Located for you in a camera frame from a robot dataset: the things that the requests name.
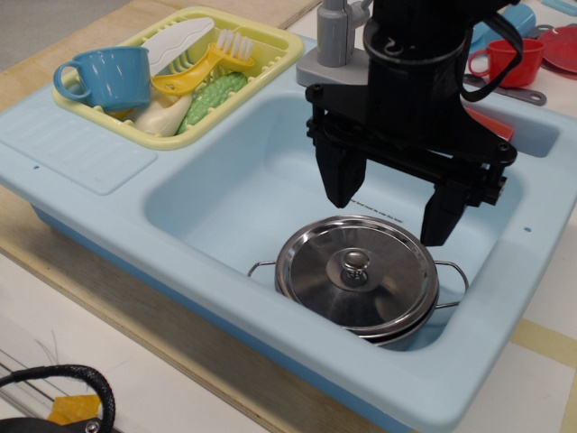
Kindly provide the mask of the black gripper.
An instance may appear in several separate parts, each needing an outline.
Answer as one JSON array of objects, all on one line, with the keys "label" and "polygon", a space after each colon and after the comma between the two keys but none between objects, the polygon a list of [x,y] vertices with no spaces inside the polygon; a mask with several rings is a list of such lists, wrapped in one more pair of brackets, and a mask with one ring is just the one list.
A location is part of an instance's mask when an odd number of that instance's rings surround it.
[{"label": "black gripper", "polygon": [[465,90],[465,63],[461,55],[429,62],[371,57],[366,85],[307,87],[307,134],[334,206],[351,201],[368,160],[435,184],[423,215],[424,246],[444,245],[467,206],[496,204],[517,151],[465,111],[464,101],[478,102],[500,83]]}]

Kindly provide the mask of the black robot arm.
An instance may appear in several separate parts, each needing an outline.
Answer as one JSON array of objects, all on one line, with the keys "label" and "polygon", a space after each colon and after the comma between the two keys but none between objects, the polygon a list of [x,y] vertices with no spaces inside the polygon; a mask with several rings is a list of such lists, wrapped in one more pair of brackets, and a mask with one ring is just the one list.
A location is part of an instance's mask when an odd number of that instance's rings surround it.
[{"label": "black robot arm", "polygon": [[500,14],[500,1],[377,1],[363,33],[369,57],[365,85],[313,84],[308,136],[325,193],[345,207],[379,164],[431,182],[420,240],[440,246],[464,211],[495,204],[516,149],[464,109],[488,96],[493,78],[475,91],[463,76],[477,23],[486,23],[522,59],[523,41]]}]

